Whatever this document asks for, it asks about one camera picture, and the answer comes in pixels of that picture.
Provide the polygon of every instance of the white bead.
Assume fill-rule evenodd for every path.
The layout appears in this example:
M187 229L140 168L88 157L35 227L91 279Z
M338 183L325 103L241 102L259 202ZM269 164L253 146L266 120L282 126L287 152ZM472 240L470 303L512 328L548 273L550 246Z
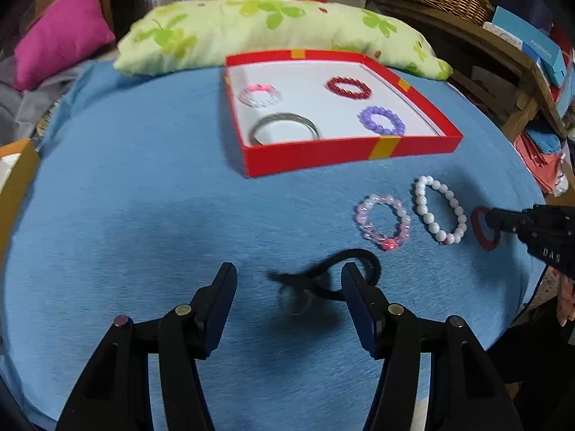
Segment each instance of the white bead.
M440 243L442 241L445 241L445 239L447 238L447 233L445 233L445 230L439 230L436 234L435 234L435 239L437 241L439 241Z
M440 230L439 224L437 222L431 222L427 228L430 233L437 233Z

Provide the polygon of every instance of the blue cloth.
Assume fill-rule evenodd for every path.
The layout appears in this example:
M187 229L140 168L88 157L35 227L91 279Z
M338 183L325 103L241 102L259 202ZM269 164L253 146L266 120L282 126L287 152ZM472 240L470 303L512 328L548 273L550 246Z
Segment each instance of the blue cloth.
M542 153L557 154L561 152L561 141L545 120L536 119L527 123L525 132Z
M162 316L211 282L224 261L238 268L238 292L218 350L198 364L218 431L362 428L381 362L362 350L346 305L315 300L288 316L266 277L338 250L373 251L390 301L430 319L459 314L489 346L533 292L543 264L512 236L491 252L471 230L459 245L439 245L413 212L413 179L447 183L468 215L479 204L523 209L542 203L542 194L478 109L446 83L401 76L465 135L454 153L247 179L221 68L150 79L91 65L52 119L4 271L2 372L25 411L53 427L115 315ZM384 253L357 230L354 207L370 193L406 203L413 226L401 249ZM427 194L441 225L455 228L446 200ZM395 228L387 206L373 216L382 231ZM157 359L151 364L162 431ZM426 358L419 397L428 394L428 374Z

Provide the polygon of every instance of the human hand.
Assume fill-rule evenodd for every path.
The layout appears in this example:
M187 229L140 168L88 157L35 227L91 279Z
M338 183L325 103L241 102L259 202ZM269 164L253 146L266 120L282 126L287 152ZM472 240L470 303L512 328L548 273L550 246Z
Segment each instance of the human hand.
M575 287L573 281L558 270L553 269L559 275L559 285L557 286L557 320L561 326L567 320L575 320Z

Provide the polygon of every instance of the black pants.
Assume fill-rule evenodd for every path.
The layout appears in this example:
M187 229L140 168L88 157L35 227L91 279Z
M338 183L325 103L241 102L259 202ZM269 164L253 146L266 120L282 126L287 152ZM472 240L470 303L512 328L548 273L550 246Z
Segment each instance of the black pants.
M525 431L575 429L575 347L561 338L556 306L555 297L488 350L504 383L521 383L514 404Z

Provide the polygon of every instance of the pink pillow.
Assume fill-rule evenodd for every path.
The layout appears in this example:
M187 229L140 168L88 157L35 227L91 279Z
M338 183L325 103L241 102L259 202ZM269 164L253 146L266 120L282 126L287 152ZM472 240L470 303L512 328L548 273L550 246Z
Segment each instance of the pink pillow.
M56 0L14 49L13 87L31 91L115 39L102 16L100 0Z

